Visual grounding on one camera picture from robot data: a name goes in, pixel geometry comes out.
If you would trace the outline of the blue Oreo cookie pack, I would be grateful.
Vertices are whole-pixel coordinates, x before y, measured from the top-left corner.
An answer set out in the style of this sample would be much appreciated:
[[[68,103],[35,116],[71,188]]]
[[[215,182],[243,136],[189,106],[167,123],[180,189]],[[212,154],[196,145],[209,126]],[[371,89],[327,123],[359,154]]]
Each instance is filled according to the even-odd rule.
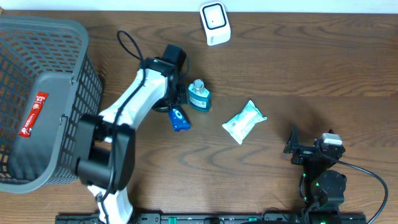
[[[169,119],[174,131],[176,132],[186,131],[191,128],[191,125],[188,119],[186,118],[185,113],[180,107],[172,108],[169,111]]]

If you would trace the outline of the blue mouthwash bottle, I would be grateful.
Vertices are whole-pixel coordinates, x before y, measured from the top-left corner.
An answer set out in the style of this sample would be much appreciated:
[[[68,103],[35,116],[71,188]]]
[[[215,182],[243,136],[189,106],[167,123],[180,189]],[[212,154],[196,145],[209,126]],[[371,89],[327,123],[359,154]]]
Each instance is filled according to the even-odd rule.
[[[188,86],[188,103],[198,110],[209,112],[211,108],[211,93],[205,88],[205,84],[201,79],[196,79]]]

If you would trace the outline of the white green wipes pack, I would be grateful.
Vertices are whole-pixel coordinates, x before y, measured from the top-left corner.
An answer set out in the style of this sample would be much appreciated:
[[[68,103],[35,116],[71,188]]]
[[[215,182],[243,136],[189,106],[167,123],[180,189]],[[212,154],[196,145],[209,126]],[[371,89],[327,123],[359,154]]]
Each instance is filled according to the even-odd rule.
[[[249,100],[242,112],[231,118],[227,123],[222,124],[222,127],[229,132],[238,144],[242,144],[253,127],[266,120],[267,116],[263,116],[254,102]]]

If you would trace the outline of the red coffee stick sachet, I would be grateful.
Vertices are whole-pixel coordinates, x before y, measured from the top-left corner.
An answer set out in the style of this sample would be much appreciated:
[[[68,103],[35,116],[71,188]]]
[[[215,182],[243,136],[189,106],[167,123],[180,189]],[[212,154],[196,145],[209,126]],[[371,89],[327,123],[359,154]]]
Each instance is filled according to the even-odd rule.
[[[29,138],[32,132],[32,128],[40,114],[41,109],[44,106],[46,99],[48,98],[49,94],[44,92],[38,92],[35,96],[34,104],[29,112],[29,115],[22,125],[21,130],[19,131],[19,136],[23,138]]]

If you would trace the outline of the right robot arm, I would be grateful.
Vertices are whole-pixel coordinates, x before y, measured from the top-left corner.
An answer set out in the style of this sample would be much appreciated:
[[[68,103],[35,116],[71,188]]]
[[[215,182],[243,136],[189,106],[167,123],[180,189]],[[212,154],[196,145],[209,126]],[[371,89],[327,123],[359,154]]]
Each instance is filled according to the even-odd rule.
[[[345,201],[346,176],[331,167],[345,152],[343,141],[332,130],[314,140],[312,146],[299,143],[296,125],[284,147],[291,154],[291,163],[303,167],[299,182],[299,194],[306,208],[300,212],[302,223],[341,223],[338,207]]]

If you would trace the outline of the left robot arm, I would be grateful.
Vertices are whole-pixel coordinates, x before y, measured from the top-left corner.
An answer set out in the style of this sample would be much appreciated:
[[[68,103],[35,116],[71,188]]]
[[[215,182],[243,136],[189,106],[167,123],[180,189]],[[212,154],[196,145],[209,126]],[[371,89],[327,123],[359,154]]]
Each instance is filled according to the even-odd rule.
[[[127,184],[135,166],[136,131],[150,110],[168,113],[187,103],[181,73],[186,52],[166,46],[163,56],[142,60],[136,78],[107,109],[78,122],[71,171],[87,185],[102,223],[127,223],[133,207]]]

